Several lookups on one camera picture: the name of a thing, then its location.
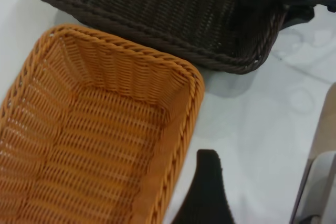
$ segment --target woven rattan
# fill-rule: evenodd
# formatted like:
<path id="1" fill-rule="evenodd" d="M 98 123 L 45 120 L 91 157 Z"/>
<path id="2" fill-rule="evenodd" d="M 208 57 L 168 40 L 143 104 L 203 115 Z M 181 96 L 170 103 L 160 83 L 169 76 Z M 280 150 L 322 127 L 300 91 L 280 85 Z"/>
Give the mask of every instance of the woven rattan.
<path id="1" fill-rule="evenodd" d="M 281 29 L 285 11 L 265 11 L 240 34 L 246 12 L 238 0 L 42 0 L 80 22 L 213 70 L 244 74 L 260 67 Z"/>
<path id="2" fill-rule="evenodd" d="M 161 224 L 203 93 L 185 60 L 47 31 L 0 108 L 0 222 Z"/>

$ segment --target wicker basket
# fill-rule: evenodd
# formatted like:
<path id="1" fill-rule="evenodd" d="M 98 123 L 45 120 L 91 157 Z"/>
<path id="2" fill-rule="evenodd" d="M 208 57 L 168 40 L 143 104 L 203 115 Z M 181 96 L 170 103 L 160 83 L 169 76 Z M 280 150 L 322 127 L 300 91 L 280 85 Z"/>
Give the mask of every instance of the wicker basket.
<path id="1" fill-rule="evenodd" d="M 244 74 L 260 67 L 285 11 L 267 11 L 250 34 L 237 0 L 42 0 L 94 28 L 168 52 L 213 70 Z"/>
<path id="2" fill-rule="evenodd" d="M 0 222 L 161 223 L 203 93 L 187 61 L 47 31 L 0 108 Z"/>

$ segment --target basket rim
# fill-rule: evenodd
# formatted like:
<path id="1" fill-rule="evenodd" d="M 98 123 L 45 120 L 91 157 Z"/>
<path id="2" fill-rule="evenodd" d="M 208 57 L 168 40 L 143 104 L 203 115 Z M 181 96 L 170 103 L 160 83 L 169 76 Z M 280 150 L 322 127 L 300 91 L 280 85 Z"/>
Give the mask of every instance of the basket rim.
<path id="1" fill-rule="evenodd" d="M 117 22 L 121 26 L 127 27 L 127 29 L 129 30 L 132 30 L 137 33 L 143 33 L 150 39 L 160 41 L 160 43 L 164 45 L 166 44 L 167 47 L 170 48 L 174 47 L 174 49 L 172 50 L 182 52 L 184 55 L 190 55 L 191 58 L 195 59 L 195 62 L 199 62 L 199 64 L 201 65 L 204 63 L 205 67 L 207 67 L 207 64 L 209 64 L 211 65 L 210 68 L 214 70 L 226 71 L 228 73 L 245 74 L 259 68 L 268 58 L 269 52 L 267 51 L 265 54 L 262 54 L 264 56 L 261 55 L 261 58 L 259 60 L 256 60 L 256 58 L 259 57 L 258 52 L 260 53 L 264 50 L 267 50 L 267 47 L 269 47 L 270 40 L 272 41 L 271 44 L 273 44 L 276 39 L 276 36 L 274 36 L 273 32 L 270 32 L 271 30 L 274 30 L 275 27 L 272 22 L 269 22 L 268 25 L 270 27 L 266 25 L 263 26 L 264 27 L 263 29 L 266 29 L 269 32 L 267 33 L 266 38 L 260 39 L 261 44 L 256 49 L 258 52 L 255 52 L 255 54 L 250 54 L 250 56 L 248 57 L 235 58 L 228 56 L 227 54 L 217 54 L 204 48 L 198 48 L 196 46 L 193 46 L 187 41 L 181 40 L 173 36 L 169 36 L 163 32 L 160 32 L 148 26 L 128 20 L 116 13 L 108 12 L 100 7 L 92 7 L 88 4 L 76 0 L 53 0 L 53 1 L 58 2 L 58 4 L 62 6 L 68 5 L 70 9 L 77 9 L 80 10 L 82 13 L 88 13 L 97 18 L 107 19 L 110 22 Z M 50 2 L 48 3 L 56 8 L 61 9 L 60 6 L 57 6 L 54 3 Z"/>
<path id="2" fill-rule="evenodd" d="M 189 80 L 190 94 L 184 118 L 180 125 L 180 137 L 179 140 L 176 141 L 174 150 L 169 158 L 169 163 L 165 167 L 160 190 L 156 193 L 155 203 L 153 204 L 152 209 L 150 209 L 150 214 L 148 215 L 146 222 L 152 223 L 153 219 L 160 221 L 163 218 L 163 216 L 161 216 L 162 213 L 164 213 L 164 210 L 167 208 L 167 199 L 169 200 L 172 194 L 172 191 L 169 190 L 172 190 L 173 188 L 171 188 L 169 184 L 175 186 L 180 173 L 179 171 L 182 168 L 205 90 L 204 81 L 200 72 L 186 60 L 159 52 L 149 47 L 141 46 L 115 35 L 80 25 L 62 24 L 52 27 L 37 40 L 20 73 L 9 88 L 6 97 L 2 102 L 0 107 L 0 137 L 8 124 L 9 117 L 12 116 L 14 109 L 20 103 L 20 99 L 24 96 L 25 89 L 30 84 L 30 80 L 35 73 L 37 65 L 43 63 L 45 55 L 48 54 L 49 50 L 60 37 L 68 35 L 76 36 L 83 40 L 88 39 L 91 42 L 102 43 L 104 46 L 110 45 L 110 48 L 113 48 L 114 50 L 122 50 L 129 56 L 165 65 L 167 68 L 182 73 Z"/>

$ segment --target table surface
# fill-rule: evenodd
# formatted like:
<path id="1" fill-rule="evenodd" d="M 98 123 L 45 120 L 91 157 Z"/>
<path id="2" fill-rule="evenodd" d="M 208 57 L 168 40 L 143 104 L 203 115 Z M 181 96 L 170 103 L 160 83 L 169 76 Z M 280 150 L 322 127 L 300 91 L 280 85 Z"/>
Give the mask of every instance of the table surface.
<path id="1" fill-rule="evenodd" d="M 34 42 L 77 23 L 40 0 L 0 0 L 0 100 Z M 336 14 L 281 31 L 266 63 L 244 76 L 200 69 L 206 93 L 164 224 L 188 191 L 199 149 L 221 158 L 237 224 L 288 223 L 329 87 L 336 81 Z"/>

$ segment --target orange wicker basket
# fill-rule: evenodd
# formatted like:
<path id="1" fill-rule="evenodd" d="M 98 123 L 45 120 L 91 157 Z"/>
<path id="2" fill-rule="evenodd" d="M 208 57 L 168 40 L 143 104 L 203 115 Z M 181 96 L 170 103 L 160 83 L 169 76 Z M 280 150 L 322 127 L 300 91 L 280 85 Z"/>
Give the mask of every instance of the orange wicker basket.
<path id="1" fill-rule="evenodd" d="M 0 108 L 0 222 L 161 223 L 203 93 L 177 57 L 47 31 Z"/>

